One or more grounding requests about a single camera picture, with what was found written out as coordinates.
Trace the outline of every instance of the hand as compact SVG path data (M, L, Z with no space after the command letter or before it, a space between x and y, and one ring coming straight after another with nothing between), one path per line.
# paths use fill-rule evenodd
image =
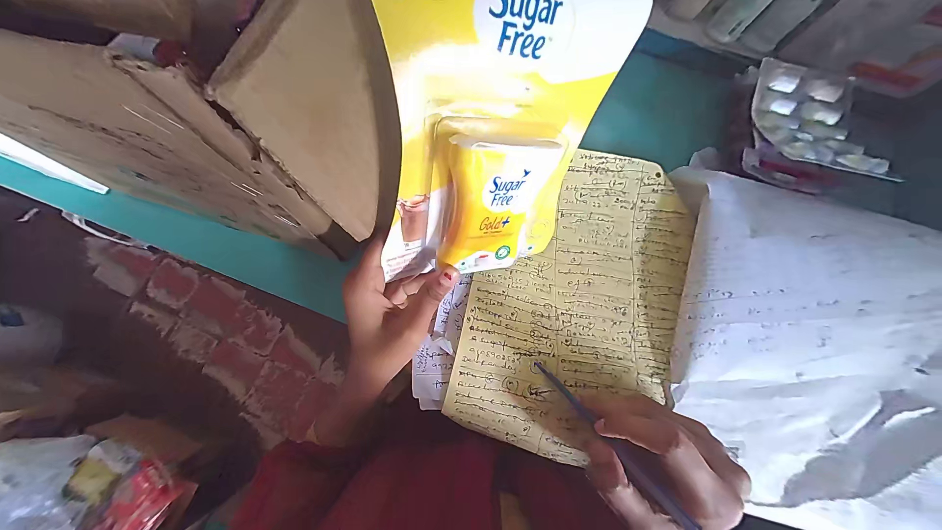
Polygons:
M337 395L308 431L308 439L320 445L344 446L362 437L383 389L412 359L458 281L458 271L447 267L386 285L382 244L371 242L344 281L349 364Z
M360 264L344 282L350 333L348 374L382 387L413 357L429 333L438 305L458 281L446 267L390 283L382 273L382 240L366 248Z
M749 494L749 474L733 462L702 423L672 412L637 394L632 397L586 396L583 403L602 419L595 431L627 439L651 451L677 500L704 530L728 530L742 518ZM657 505L631 485L622 462L600 438L586 445L590 480L611 509L631 528L678 528Z

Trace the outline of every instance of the sugar free logo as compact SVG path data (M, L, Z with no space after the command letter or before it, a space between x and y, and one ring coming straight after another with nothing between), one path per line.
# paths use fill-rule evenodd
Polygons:
M573 29L576 0L478 0L479 41L501 56L535 63L563 47Z
M522 188L527 184L527 177L530 170L523 170L523 174L515 178L506 176L495 176L484 187L483 201L484 205L492 211L501 211L513 206L513 199L522 192Z

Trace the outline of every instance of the blue pen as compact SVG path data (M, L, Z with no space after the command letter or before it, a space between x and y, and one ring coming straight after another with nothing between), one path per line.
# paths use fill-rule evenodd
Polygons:
M595 422L598 422L598 418L592 414L592 412L586 408L582 403L576 399L576 396L569 391L556 375L553 375L549 370L547 370L539 361L534 361L533 365L536 366L543 375L546 376L546 379L549 379L549 382L553 384L553 387L556 390L559 390L560 393L566 398L566 400L573 406L576 410L576 413L586 422L589 422L589 425L595 425ZM680 525L684 530L702 530L700 525L684 511L684 508L680 507L680 503L677 502L675 497L665 488L659 486L641 466L639 466L634 458L631 457L632 452L645 451L641 446L635 445L626 439L615 439L601 437L612 449L615 450L615 454L618 456L618 459L622 461L622 466L625 468L625 474L627 474L628 479L634 484L641 493L647 497L649 500L652 500L663 509L667 515L671 516L671 519L674 520L677 524Z

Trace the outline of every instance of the red package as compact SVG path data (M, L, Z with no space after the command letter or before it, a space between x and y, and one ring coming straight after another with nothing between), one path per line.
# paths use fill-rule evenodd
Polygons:
M160 464L144 460L138 472L118 485L95 530L155 530L184 488Z

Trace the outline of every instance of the teal table surface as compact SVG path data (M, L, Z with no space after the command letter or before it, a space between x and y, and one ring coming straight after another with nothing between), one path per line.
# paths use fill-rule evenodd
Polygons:
M644 43L615 78L581 147L644 158L670 171L685 165L695 151L721 144L729 81L652 57L641 49ZM321 257L119 191L83 190L4 158L0 186L345 320L340 290L354 262Z

